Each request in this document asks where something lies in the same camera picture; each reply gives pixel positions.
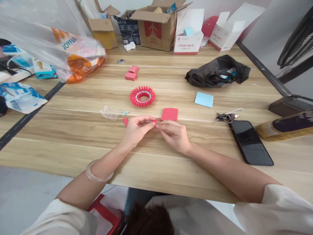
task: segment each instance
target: white bracelet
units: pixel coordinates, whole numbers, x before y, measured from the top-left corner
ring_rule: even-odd
[[[87,166],[87,168],[86,168],[86,176],[87,176],[87,178],[88,178],[90,181],[96,182],[96,183],[104,183],[104,182],[109,181],[109,180],[112,178],[114,172],[113,172],[112,174],[110,174],[107,178],[99,178],[99,177],[97,177],[97,176],[94,176],[94,175],[91,173],[90,168],[91,168],[91,166],[92,166],[95,162],[97,162],[97,161],[98,161],[98,160],[94,160],[94,161],[92,161],[91,163],[89,163],[89,165]]]

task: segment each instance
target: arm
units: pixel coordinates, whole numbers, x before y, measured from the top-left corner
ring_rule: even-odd
[[[110,152],[100,158],[91,166],[91,172],[99,178],[107,178],[123,161],[126,155],[142,140],[144,135],[154,128],[155,117],[137,116],[129,119],[123,140]],[[57,195],[66,204],[86,210],[102,191],[106,182],[97,183],[90,181],[83,171],[73,179]]]
[[[188,140],[186,127],[171,121],[156,126],[165,141],[190,157],[245,202],[261,203],[267,184],[280,184],[263,172]]]

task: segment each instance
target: person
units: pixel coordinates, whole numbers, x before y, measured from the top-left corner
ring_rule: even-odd
[[[155,119],[130,118],[122,141],[73,179],[22,234],[96,234],[97,219],[85,210],[125,156],[155,127]],[[291,189],[250,165],[190,142],[186,127],[175,121],[162,121],[156,128],[172,148],[243,201],[234,213],[244,232],[205,200],[166,195],[153,197],[145,207],[135,206],[116,234],[313,234],[313,206]]]

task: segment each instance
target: white box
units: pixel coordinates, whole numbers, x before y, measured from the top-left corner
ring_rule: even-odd
[[[196,55],[203,38],[201,31],[204,9],[183,9],[177,12],[175,55]],[[184,29],[192,27],[193,36],[185,36]]]
[[[242,31],[244,31],[249,24],[258,18],[264,11],[265,8],[244,3],[228,20],[229,11],[222,12],[216,22],[209,43],[219,51],[230,50]]]

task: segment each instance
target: brown cardboard box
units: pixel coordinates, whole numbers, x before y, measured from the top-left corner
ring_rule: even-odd
[[[189,6],[186,0],[153,0],[151,6],[143,7],[133,13],[132,20],[138,20],[140,43],[142,46],[170,51],[174,45],[177,11]],[[167,9],[176,3],[177,11],[166,14]],[[163,13],[153,11],[161,7]]]
[[[118,15],[120,12],[109,5],[104,11],[101,10],[101,7],[99,5],[98,0],[94,0],[98,11],[99,12],[107,12],[109,15],[109,18],[107,19],[87,19],[83,11],[80,9],[80,7],[76,4],[78,7],[78,10],[80,11],[83,20],[85,21],[88,29],[90,30],[92,36],[97,39],[102,46],[104,46],[107,49],[111,49],[114,47],[118,47],[117,39],[115,35],[115,31],[112,24],[111,16]]]

